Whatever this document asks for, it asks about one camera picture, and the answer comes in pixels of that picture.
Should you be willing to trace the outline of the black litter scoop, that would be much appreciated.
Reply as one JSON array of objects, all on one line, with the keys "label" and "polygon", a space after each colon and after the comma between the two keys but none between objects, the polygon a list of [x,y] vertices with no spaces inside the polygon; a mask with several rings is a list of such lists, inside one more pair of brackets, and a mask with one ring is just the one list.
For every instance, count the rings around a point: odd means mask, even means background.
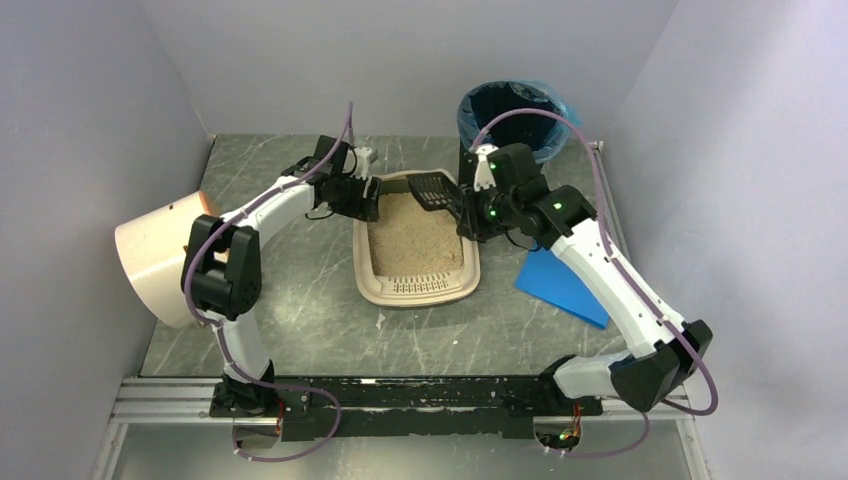
[{"label": "black litter scoop", "polygon": [[462,218],[463,193],[444,172],[411,174],[407,177],[407,184],[410,193],[425,211],[447,211],[457,221]]}]

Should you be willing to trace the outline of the beige litter box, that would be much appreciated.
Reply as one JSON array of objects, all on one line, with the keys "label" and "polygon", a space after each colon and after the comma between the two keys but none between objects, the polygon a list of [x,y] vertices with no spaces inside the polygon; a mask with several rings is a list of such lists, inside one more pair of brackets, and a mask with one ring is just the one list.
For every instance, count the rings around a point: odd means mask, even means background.
[{"label": "beige litter box", "polygon": [[[390,193],[410,193],[407,177],[417,173],[416,170],[408,170],[382,175],[380,198]],[[368,242],[369,223],[375,222],[355,220],[352,228],[356,284],[369,302],[382,307],[428,307],[465,298],[479,285],[481,262],[478,244],[458,234],[463,251],[463,265],[458,269],[415,276],[375,274]]]}]

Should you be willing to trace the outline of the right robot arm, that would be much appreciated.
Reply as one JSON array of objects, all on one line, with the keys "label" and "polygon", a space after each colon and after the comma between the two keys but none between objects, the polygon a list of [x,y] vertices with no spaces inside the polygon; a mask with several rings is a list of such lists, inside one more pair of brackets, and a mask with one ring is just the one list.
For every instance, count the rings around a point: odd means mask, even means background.
[{"label": "right robot arm", "polygon": [[554,381],[567,398],[613,396],[639,412],[666,403],[702,366],[714,338],[703,320],[685,320],[611,243],[586,197],[572,186],[464,188],[457,210],[475,233],[519,229],[568,267],[617,326],[626,348],[574,357]]}]

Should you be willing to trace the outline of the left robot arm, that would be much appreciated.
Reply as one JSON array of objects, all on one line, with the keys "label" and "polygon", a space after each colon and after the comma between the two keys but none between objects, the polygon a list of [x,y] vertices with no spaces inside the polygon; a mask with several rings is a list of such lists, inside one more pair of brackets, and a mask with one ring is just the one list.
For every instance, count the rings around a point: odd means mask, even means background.
[{"label": "left robot arm", "polygon": [[294,220],[325,206],[374,222],[380,179],[371,147],[322,136],[314,152],[287,167],[261,194],[223,215],[192,223],[180,288],[190,313],[211,327],[224,359],[213,411],[258,416],[281,404],[273,362],[253,312],[262,293],[262,249]]}]

